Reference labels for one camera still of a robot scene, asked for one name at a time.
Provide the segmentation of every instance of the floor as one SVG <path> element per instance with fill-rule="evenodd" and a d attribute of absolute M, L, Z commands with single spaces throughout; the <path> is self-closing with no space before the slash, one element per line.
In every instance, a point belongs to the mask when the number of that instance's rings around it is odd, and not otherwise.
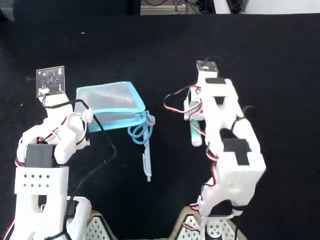
<path fill-rule="evenodd" d="M 196 0 L 141 0 L 141 15 L 174 15 L 174 14 L 199 14 Z"/>

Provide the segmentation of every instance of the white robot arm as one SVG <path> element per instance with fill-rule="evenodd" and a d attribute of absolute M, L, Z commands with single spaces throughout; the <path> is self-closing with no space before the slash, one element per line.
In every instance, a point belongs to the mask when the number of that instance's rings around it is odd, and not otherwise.
<path fill-rule="evenodd" d="M 65 93 L 63 66 L 36 71 L 36 96 L 48 117 L 43 124 L 24 132 L 19 140 L 11 240 L 43 240 L 64 231 L 69 168 L 60 165 L 88 144 L 87 124 L 93 119 L 89 107 L 84 113 L 74 112 Z M 40 195 L 46 196 L 43 209 L 38 207 Z M 84 197 L 74 200 L 76 211 L 72 222 L 67 223 L 67 232 L 71 239 L 80 240 L 86 231 L 91 204 Z M 66 239 L 66 235 L 55 239 Z"/>
<path fill-rule="evenodd" d="M 180 113 L 184 113 L 187 121 L 205 121 L 205 131 L 192 122 L 190 125 L 205 136 L 206 155 L 213 161 L 212 177 L 202 186 L 197 203 L 190 207 L 206 222 L 216 217 L 214 207 L 225 200 L 230 201 L 232 212 L 224 217 L 240 215 L 253 197 L 266 165 L 231 80 L 219 77 L 218 68 L 212 61 L 197 61 L 196 65 L 198 80 L 189 86 L 184 111 Z M 230 130 L 236 137 L 222 139 L 221 129 Z"/>

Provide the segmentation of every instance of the black table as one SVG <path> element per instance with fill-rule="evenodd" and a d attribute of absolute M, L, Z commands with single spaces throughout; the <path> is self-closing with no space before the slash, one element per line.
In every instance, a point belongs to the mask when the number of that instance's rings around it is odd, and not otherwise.
<path fill-rule="evenodd" d="M 14 158 L 22 132 L 40 124 L 35 69 L 64 65 L 70 99 L 77 87 L 131 81 L 156 117 L 152 182 L 142 148 L 126 129 L 109 131 L 117 160 L 79 195 L 91 200 L 119 239 L 167 237 L 183 206 L 210 176 L 204 147 L 192 147 L 183 116 L 163 97 L 197 80 L 196 60 L 217 55 L 255 130 L 267 171 L 238 218 L 248 239 L 306 239 L 319 212 L 320 15 L 180 15 L 89 18 L 0 26 L 0 231 L 14 216 Z M 174 102 L 182 107 L 184 95 Z M 106 159 L 99 133 L 68 162 L 72 190 Z"/>

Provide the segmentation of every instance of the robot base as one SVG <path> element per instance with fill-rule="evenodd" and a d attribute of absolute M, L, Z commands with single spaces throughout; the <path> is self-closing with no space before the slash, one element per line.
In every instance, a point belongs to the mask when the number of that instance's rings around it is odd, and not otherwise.
<path fill-rule="evenodd" d="M 99 212 L 91 213 L 91 221 L 87 226 L 86 240 L 117 240 L 107 222 Z M 229 219 L 212 218 L 208 224 L 200 230 L 189 230 L 183 226 L 188 224 L 194 228 L 200 227 L 200 215 L 184 207 L 181 211 L 174 229 L 168 238 L 162 240 L 234 240 L 235 225 Z M 238 230 L 237 240 L 247 240 Z"/>

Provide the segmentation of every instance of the marker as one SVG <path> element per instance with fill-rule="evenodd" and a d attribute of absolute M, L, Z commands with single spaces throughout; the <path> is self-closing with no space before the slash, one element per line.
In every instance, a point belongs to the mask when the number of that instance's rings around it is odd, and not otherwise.
<path fill-rule="evenodd" d="M 196 126 L 200 129 L 199 122 L 197 120 L 190 120 L 190 133 L 191 133 L 191 143 L 195 147 L 199 147 L 202 145 L 202 136 L 200 132 L 198 132 L 193 126 Z"/>

